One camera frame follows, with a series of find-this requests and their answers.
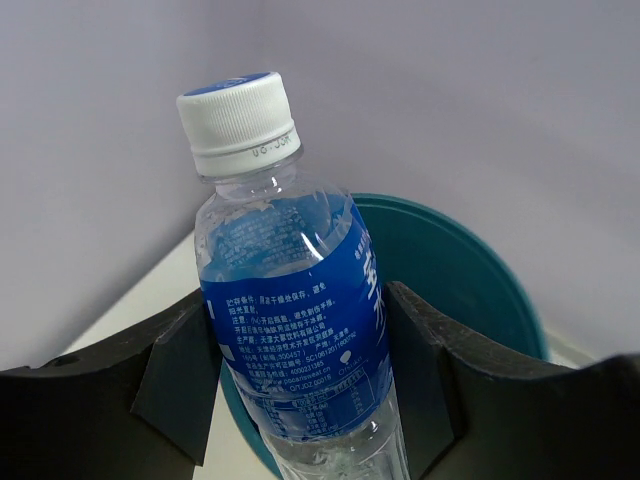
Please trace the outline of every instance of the white wall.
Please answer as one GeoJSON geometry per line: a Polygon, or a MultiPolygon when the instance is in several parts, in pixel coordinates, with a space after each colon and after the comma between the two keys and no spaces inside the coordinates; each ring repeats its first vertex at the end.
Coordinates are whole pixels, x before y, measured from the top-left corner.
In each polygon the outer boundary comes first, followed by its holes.
{"type": "Polygon", "coordinates": [[[640,350],[640,2],[266,2],[312,168],[470,227],[578,348],[640,350]]]}
{"type": "Polygon", "coordinates": [[[175,98],[255,69],[257,3],[3,3],[0,369],[59,353],[192,228],[210,189],[175,98]]]}
{"type": "Polygon", "coordinates": [[[548,328],[640,344],[635,0],[7,2],[0,368],[59,352],[191,228],[174,98],[282,72],[311,168],[483,237],[548,328]]]}

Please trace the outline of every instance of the blue label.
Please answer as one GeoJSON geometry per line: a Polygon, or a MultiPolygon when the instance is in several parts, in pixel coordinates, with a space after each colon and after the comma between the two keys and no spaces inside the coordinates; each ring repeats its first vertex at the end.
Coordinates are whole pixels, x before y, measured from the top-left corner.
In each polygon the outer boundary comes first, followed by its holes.
{"type": "Polygon", "coordinates": [[[258,80],[259,78],[266,77],[271,72],[263,72],[263,73],[252,73],[251,75],[245,75],[244,77],[236,77],[230,78],[229,80],[224,80],[223,82],[214,83],[213,85],[209,85],[208,87],[198,88],[196,90],[192,90],[184,94],[185,97],[192,97],[194,95],[202,95],[203,93],[215,92],[218,90],[224,90],[225,88],[235,87],[236,85],[242,85],[243,83],[248,83],[253,80],[258,80]]]}
{"type": "Polygon", "coordinates": [[[344,240],[307,270],[201,281],[245,406],[275,435],[298,441],[343,435],[389,392],[376,258],[355,206],[352,215],[344,240]]]}

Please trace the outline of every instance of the plastic water bottle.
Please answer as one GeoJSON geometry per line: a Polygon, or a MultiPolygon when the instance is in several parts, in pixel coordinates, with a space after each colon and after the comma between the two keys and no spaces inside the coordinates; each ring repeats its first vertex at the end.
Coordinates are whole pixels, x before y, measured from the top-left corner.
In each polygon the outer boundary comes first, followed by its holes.
{"type": "Polygon", "coordinates": [[[215,184],[195,249],[214,330],[287,480],[408,479],[371,239],[353,199],[298,168],[278,73],[177,100],[215,184]]]}

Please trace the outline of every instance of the bottle cap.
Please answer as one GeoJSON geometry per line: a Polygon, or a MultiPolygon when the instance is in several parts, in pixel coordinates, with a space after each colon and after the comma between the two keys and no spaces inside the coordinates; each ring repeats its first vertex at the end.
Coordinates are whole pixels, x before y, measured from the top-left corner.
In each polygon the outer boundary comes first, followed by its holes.
{"type": "Polygon", "coordinates": [[[277,72],[214,83],[180,95],[176,104],[202,176],[259,170],[300,147],[277,72]]]}

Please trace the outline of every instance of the teal bowl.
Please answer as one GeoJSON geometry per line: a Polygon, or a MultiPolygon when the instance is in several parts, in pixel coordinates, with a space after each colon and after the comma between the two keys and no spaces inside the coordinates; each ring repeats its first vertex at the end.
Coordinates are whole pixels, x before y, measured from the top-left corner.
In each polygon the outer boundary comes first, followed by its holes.
{"type": "MultiPolygon", "coordinates": [[[[400,281],[441,312],[492,340],[547,359],[546,341],[527,294],[482,240],[423,205],[368,193],[353,197],[373,239],[383,281],[400,281]]],[[[240,432],[280,477],[226,364],[220,382],[240,432]]]]}

